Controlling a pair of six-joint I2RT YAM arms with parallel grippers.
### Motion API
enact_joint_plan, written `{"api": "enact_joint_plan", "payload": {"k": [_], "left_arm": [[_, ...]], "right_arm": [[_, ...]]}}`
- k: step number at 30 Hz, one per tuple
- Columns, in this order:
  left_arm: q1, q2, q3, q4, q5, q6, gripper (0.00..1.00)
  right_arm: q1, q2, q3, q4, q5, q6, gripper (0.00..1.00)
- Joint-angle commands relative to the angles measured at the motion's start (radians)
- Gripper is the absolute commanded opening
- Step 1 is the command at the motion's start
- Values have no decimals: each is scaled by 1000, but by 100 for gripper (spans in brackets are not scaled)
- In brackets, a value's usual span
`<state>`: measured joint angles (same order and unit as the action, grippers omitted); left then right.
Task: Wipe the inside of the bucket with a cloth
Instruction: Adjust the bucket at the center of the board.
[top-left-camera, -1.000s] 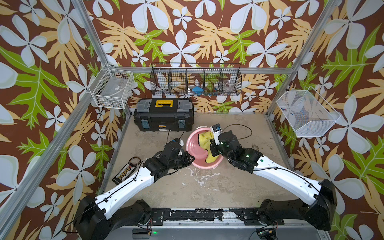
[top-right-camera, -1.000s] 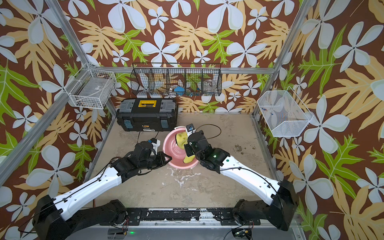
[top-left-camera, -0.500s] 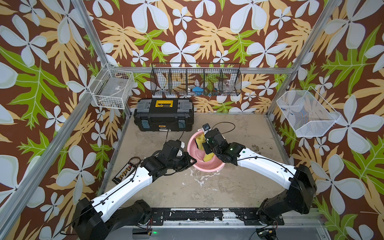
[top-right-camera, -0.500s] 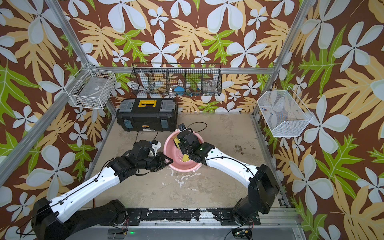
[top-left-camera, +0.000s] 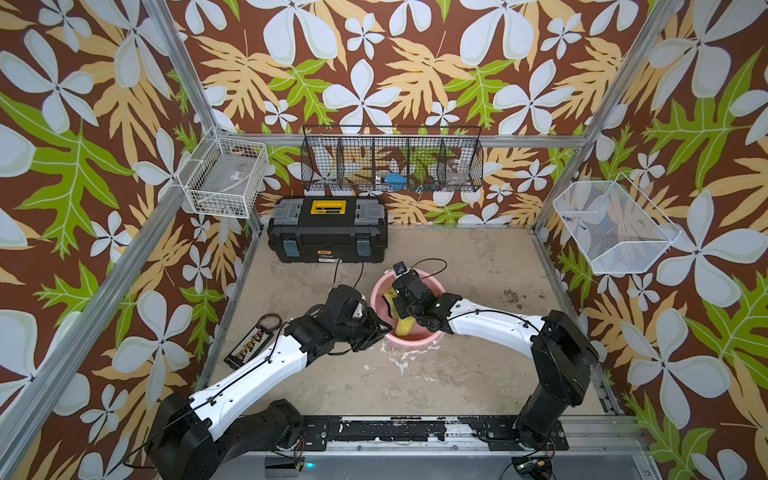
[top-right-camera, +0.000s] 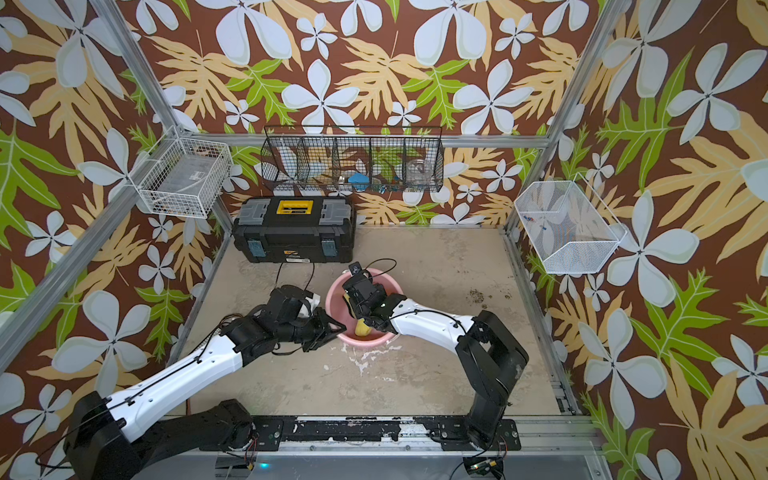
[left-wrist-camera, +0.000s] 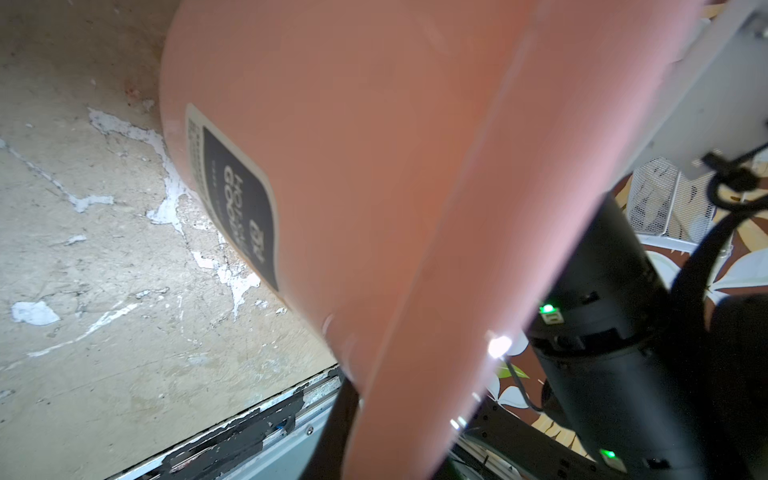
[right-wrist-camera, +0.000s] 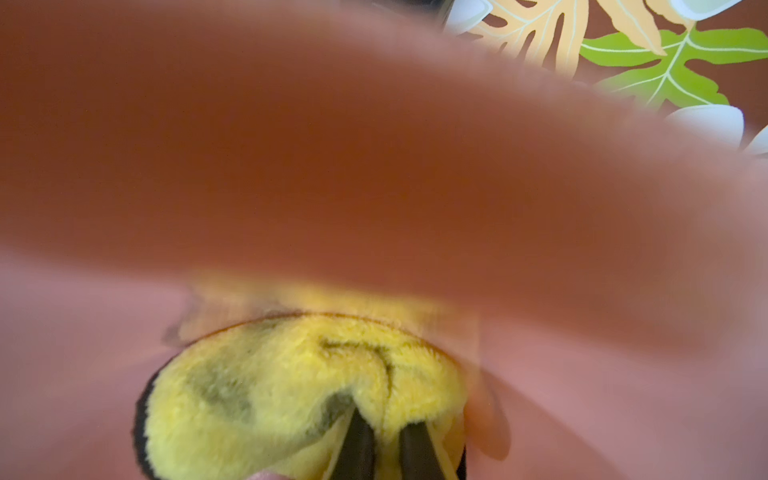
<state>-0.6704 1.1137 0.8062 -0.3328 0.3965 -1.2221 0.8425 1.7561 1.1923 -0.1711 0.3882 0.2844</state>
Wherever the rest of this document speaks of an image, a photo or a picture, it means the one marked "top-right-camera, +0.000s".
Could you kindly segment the pink plastic bucket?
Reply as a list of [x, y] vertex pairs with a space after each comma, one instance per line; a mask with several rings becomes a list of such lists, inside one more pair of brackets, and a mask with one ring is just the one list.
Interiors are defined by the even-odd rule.
[[396, 333], [384, 326], [368, 326], [360, 309], [366, 307], [369, 312], [374, 307], [380, 307], [389, 295], [402, 293], [400, 285], [388, 273], [376, 268], [364, 268], [359, 262], [354, 262], [331, 285], [326, 295], [325, 310], [346, 327], [346, 331], [338, 336], [344, 344], [373, 349], [392, 340]]

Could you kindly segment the yellow microfiber cloth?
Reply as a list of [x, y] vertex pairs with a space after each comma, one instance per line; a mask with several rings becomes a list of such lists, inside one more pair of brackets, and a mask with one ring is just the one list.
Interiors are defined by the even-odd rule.
[[367, 337], [371, 334], [373, 328], [368, 326], [363, 319], [358, 319], [355, 325], [354, 334], [357, 337]]

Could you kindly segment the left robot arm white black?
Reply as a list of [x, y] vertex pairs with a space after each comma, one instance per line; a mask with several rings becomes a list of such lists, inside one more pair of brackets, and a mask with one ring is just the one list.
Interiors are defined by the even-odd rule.
[[63, 441], [79, 479], [131, 479], [144, 468], [195, 449], [248, 451], [258, 434], [237, 400], [199, 414], [168, 413], [219, 379], [292, 343], [317, 350], [344, 333], [318, 295], [292, 285], [274, 289], [248, 314], [230, 314], [189, 355], [138, 384], [102, 398], [89, 394], [73, 410]]

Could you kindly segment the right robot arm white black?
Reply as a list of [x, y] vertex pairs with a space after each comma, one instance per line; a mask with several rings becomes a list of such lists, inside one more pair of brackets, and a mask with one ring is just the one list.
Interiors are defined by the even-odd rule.
[[360, 263], [349, 265], [342, 288], [352, 316], [379, 332], [411, 336], [456, 354], [474, 390], [464, 424], [468, 443], [495, 444], [508, 400], [529, 362], [529, 354], [494, 313], [446, 313], [400, 293], [388, 293]]

